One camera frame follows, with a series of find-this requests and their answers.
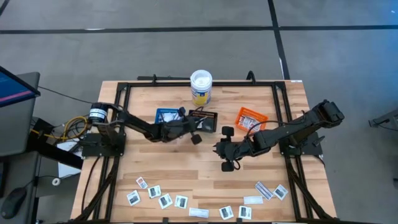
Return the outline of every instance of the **yellow cable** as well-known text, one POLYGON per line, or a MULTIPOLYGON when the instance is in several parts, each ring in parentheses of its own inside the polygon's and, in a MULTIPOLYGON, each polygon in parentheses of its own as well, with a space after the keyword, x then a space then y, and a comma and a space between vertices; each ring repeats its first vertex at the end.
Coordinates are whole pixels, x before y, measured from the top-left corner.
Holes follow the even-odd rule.
MULTIPOLYGON (((64 128, 63 130, 64 130, 63 136, 60 136, 60 137, 56 137, 56 136, 53 136, 53 135, 51 135, 51 134, 44 134, 44 136, 49 137, 49 138, 54 138, 54 139, 61 139, 61 140, 63 140, 63 141, 68 140, 68 139, 76 138, 76 137, 80 136, 81 134, 83 134, 83 133, 87 130, 87 119, 86 119, 85 117, 83 117, 83 116, 77 116, 77 117, 75 117, 75 118, 72 118, 72 119, 70 119, 70 120, 67 122, 67 124, 65 125, 65 128, 64 128), (82 119, 82 120, 84 120, 84 121, 85 121, 85 127, 84 127, 83 130, 81 130, 77 135, 72 136, 72 137, 66 137, 69 124, 70 124, 72 121, 75 121, 75 120, 77 120, 77 119, 82 119)), ((30 131, 32 131, 33 133, 39 134, 39 132, 36 131, 36 130, 31 129, 30 131)))

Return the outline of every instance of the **card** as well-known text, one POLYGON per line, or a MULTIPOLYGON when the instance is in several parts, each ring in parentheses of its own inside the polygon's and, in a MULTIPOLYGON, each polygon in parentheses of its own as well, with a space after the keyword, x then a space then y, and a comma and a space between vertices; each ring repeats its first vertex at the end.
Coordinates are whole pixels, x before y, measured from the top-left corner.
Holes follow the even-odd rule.
POLYGON ((262 184, 260 181, 256 183, 256 185, 254 186, 259 192, 260 194, 265 197, 267 200, 270 200, 273 196, 272 192, 270 190, 268 190, 268 188, 266 186, 264 186, 264 184, 262 184))
POLYGON ((288 191, 281 184, 279 184, 278 187, 274 190, 274 195, 278 197, 280 200, 283 200, 287 195, 287 193, 288 191))
POLYGON ((127 195, 127 200, 129 201, 130 206, 133 206, 133 205, 137 204, 138 202, 140 202, 141 199, 139 198, 138 191, 135 190, 135 191, 129 193, 127 195))
POLYGON ((239 218, 251 219, 251 208, 239 206, 239 218))
POLYGON ((139 177, 136 180, 136 182, 142 189, 146 189, 148 187, 147 183, 144 181, 144 178, 142 178, 142 177, 139 177))
POLYGON ((188 197, 177 195, 175 196, 175 204, 174 206, 178 208, 187 208, 188 197))
POLYGON ((250 204, 261 204, 263 203, 262 197, 261 196, 247 196, 243 197, 243 202, 245 205, 250 205, 250 204))
POLYGON ((173 201, 169 194, 165 194, 165 195, 161 196, 161 198, 159 199, 159 204, 160 204, 160 207, 162 207, 162 209, 165 209, 165 208, 169 207, 170 205, 172 205, 173 201))
POLYGON ((160 185, 156 185, 155 187, 148 188, 148 194, 149 198, 156 198, 162 195, 162 192, 160 191, 160 185))
POLYGON ((209 210, 200 209, 200 208, 189 208, 189 216, 199 217, 199 218, 208 218, 209 210))
POLYGON ((231 206, 220 208, 220 215, 223 218, 223 220, 227 220, 229 218, 234 217, 234 213, 232 212, 231 206))

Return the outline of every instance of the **computer monitor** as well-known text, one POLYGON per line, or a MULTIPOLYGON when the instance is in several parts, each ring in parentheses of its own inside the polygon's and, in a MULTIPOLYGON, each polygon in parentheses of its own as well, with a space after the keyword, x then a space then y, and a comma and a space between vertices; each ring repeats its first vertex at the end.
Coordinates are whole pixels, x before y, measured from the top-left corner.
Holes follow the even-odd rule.
POLYGON ((0 108, 40 96, 40 92, 0 66, 0 108))

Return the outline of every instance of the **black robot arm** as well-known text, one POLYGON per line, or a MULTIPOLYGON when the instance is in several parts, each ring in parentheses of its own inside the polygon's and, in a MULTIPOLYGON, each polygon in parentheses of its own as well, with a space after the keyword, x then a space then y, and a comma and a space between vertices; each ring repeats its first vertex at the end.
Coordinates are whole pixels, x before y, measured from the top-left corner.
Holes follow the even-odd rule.
POLYGON ((227 135, 227 138, 216 143, 214 152, 222 159, 226 159, 226 162, 232 163, 244 156, 255 157, 267 153, 282 139, 288 139, 292 147, 300 147, 300 144, 316 130, 335 127, 343 119, 344 115, 335 103, 324 100, 303 116, 272 130, 248 134, 241 142, 232 142, 233 128, 223 127, 223 134, 227 135))
POLYGON ((185 116, 185 109, 180 108, 178 113, 182 119, 159 124, 149 124, 146 121, 130 114, 128 111, 117 105, 109 103, 93 103, 90 109, 88 122, 91 126, 96 126, 99 133, 103 136, 102 142, 105 144, 116 144, 118 133, 114 130, 117 125, 124 125, 145 136, 151 142, 170 142, 174 139, 191 133, 192 142, 198 144, 201 137, 193 132, 203 120, 192 116, 185 116), (116 113, 115 121, 107 122, 108 111, 116 113))

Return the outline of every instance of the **monitor screen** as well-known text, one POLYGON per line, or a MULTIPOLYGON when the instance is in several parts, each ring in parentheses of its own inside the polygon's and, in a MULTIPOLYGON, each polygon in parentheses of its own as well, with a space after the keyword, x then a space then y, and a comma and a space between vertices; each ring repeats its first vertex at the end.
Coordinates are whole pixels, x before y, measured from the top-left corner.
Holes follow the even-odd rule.
POLYGON ((0 107, 33 98, 35 93, 0 71, 0 107))

